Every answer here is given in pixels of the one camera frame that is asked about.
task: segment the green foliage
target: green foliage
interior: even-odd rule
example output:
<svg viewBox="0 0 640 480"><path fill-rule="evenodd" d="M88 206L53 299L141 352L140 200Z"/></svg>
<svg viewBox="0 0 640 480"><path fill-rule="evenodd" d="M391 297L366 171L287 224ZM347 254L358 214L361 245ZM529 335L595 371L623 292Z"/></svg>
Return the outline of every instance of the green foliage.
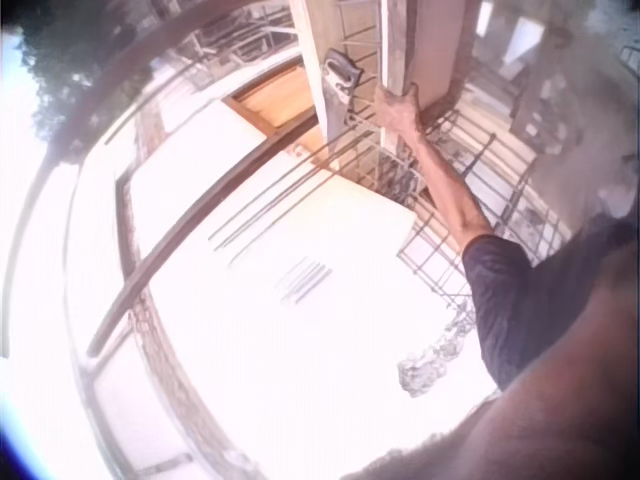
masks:
<svg viewBox="0 0 640 480"><path fill-rule="evenodd" d="M38 136L49 140L106 65L136 36L121 3L106 0L28 0L15 22L22 31L23 63L39 84L34 115ZM95 137L128 108L147 79L138 75L86 125Z"/></svg>

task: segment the hand saw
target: hand saw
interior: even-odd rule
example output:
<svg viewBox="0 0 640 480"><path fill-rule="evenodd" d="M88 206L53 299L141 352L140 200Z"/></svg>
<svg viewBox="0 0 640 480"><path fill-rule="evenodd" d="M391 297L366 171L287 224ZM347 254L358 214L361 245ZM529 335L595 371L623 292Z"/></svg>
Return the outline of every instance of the hand saw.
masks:
<svg viewBox="0 0 640 480"><path fill-rule="evenodd" d="M327 51L322 66L322 93L327 107L324 132L330 143L329 154L334 152L337 144L331 142L344 131L353 92L360 83L361 76L362 69L344 53L333 48Z"/></svg>

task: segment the forearm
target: forearm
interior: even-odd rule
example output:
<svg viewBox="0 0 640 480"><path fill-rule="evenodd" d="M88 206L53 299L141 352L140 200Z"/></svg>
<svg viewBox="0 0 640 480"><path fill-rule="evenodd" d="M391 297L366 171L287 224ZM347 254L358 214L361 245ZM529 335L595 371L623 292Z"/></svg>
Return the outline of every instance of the forearm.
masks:
<svg viewBox="0 0 640 480"><path fill-rule="evenodd" d="M438 212L460 251L484 234L493 234L491 224L460 174L419 132L403 135L420 164Z"/></svg>

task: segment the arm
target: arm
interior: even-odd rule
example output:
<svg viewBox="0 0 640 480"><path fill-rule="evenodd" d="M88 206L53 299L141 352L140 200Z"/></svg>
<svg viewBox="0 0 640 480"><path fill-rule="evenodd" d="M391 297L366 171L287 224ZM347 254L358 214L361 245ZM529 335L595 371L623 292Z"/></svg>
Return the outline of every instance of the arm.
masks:
<svg viewBox="0 0 640 480"><path fill-rule="evenodd" d="M429 144L418 119L418 87L397 97L378 87L375 94L378 123L400 135L420 164L436 207L460 251L480 235L493 235L491 224L458 172Z"/></svg>

